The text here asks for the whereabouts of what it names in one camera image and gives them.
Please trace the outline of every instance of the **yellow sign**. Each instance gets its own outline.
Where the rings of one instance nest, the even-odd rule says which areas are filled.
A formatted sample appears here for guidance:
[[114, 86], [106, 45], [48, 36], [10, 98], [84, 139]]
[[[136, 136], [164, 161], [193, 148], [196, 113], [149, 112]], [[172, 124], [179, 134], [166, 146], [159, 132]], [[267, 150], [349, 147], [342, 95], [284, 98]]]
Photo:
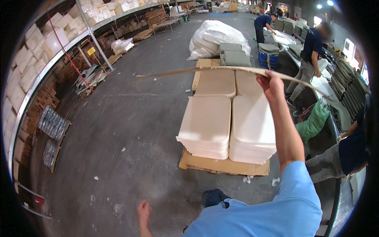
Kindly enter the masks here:
[[89, 56], [91, 56], [95, 51], [96, 51], [95, 48], [92, 47], [92, 48], [90, 48], [90, 49], [87, 51], [87, 53], [88, 53]]

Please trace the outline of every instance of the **large white sack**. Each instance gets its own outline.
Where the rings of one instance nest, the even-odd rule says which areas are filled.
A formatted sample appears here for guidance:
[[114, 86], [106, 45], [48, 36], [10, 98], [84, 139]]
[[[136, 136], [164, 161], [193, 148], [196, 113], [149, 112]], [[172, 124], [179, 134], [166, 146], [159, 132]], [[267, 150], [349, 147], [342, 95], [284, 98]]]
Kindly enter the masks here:
[[250, 57], [251, 48], [241, 32], [218, 20], [205, 20], [195, 31], [189, 43], [191, 53], [187, 60], [211, 58], [220, 54], [220, 43], [240, 44]]
[[239, 12], [239, 13], [249, 13], [250, 12], [250, 8], [251, 8], [250, 5], [245, 5], [245, 4], [239, 3], [238, 7], [237, 7], [237, 12]]

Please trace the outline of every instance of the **man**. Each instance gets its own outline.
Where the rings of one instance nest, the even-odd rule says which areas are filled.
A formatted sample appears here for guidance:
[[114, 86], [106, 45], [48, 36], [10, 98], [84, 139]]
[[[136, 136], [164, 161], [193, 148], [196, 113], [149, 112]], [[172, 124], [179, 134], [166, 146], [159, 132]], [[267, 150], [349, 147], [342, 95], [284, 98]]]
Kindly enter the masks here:
[[254, 21], [255, 33], [257, 34], [257, 43], [264, 43], [265, 38], [263, 36], [263, 27], [267, 27], [268, 30], [276, 35], [274, 30], [270, 27], [271, 21], [278, 19], [278, 16], [275, 14], [265, 14], [260, 15]]
[[[302, 140], [292, 122], [284, 97], [284, 84], [273, 71], [257, 75], [274, 119], [280, 164], [280, 184], [273, 201], [249, 206], [220, 189], [205, 191], [205, 208], [184, 236], [314, 236], [322, 211], [320, 199], [304, 163]], [[152, 237], [150, 204], [138, 207], [140, 237]]]
[[279, 9], [279, 8], [277, 8], [276, 10], [277, 10], [276, 14], [278, 15], [278, 17], [279, 16], [282, 17], [283, 16], [283, 11], [281, 9]]
[[[304, 82], [310, 82], [315, 72], [320, 77], [321, 72], [318, 69], [319, 54], [322, 53], [323, 43], [328, 43], [332, 35], [332, 26], [329, 23], [322, 22], [316, 28], [309, 29], [304, 42], [304, 49], [301, 51], [301, 65], [296, 79]], [[287, 88], [287, 103], [294, 109], [298, 106], [294, 102], [298, 95], [304, 90], [305, 85], [297, 82], [291, 82]]]
[[329, 167], [311, 175], [313, 183], [330, 178], [340, 178], [343, 174], [352, 175], [368, 165], [365, 132], [363, 129], [363, 110], [357, 114], [357, 120], [345, 132], [340, 134], [345, 138], [340, 143], [330, 147], [321, 155], [317, 155], [305, 163], [307, 167], [317, 166], [320, 163]]

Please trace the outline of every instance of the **gray pants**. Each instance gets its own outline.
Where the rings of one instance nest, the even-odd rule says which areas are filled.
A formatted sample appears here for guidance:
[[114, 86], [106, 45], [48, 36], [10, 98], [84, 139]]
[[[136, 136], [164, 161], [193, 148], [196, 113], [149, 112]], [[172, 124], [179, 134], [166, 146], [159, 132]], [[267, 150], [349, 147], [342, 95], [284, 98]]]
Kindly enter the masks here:
[[[303, 82], [310, 82], [310, 80], [313, 78], [316, 69], [313, 67], [313, 64], [308, 63], [304, 61], [303, 59], [300, 60], [301, 65], [298, 74], [295, 76], [296, 79], [301, 80]], [[294, 101], [298, 95], [304, 90], [305, 85], [297, 82], [291, 82], [290, 85], [287, 88], [287, 94], [291, 94], [290, 100]]]
[[330, 178], [340, 178], [343, 175], [340, 156], [338, 154], [338, 144], [333, 145], [321, 155], [317, 155], [305, 163], [308, 167], [317, 166], [320, 163], [328, 164], [327, 168], [310, 176], [313, 183], [318, 183]]

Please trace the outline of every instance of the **jeans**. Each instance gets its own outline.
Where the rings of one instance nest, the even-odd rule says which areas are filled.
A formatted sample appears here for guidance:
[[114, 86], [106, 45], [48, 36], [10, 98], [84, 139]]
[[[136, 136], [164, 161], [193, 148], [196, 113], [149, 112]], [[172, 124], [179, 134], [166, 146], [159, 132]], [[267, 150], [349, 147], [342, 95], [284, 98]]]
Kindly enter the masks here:
[[[311, 79], [313, 78], [316, 69], [313, 67], [313, 64], [304, 61], [303, 59], [300, 60], [301, 65], [298, 74], [295, 76], [296, 79], [301, 80], [303, 82], [309, 83]], [[305, 85], [297, 82], [291, 82], [290, 85], [287, 88], [286, 93], [291, 94], [290, 100], [294, 101], [298, 95], [304, 90]]]
[[227, 198], [231, 198], [223, 193], [220, 189], [206, 190], [201, 196], [201, 201], [203, 202], [204, 207], [211, 207], [219, 204]]
[[263, 36], [263, 27], [254, 25], [255, 27], [255, 33], [257, 34], [257, 44], [264, 43], [265, 37]]
[[328, 167], [310, 176], [313, 183], [318, 183], [330, 178], [342, 177], [343, 171], [338, 153], [338, 144], [333, 145], [321, 155], [317, 155], [305, 162], [307, 167], [317, 166], [320, 163], [326, 163]]

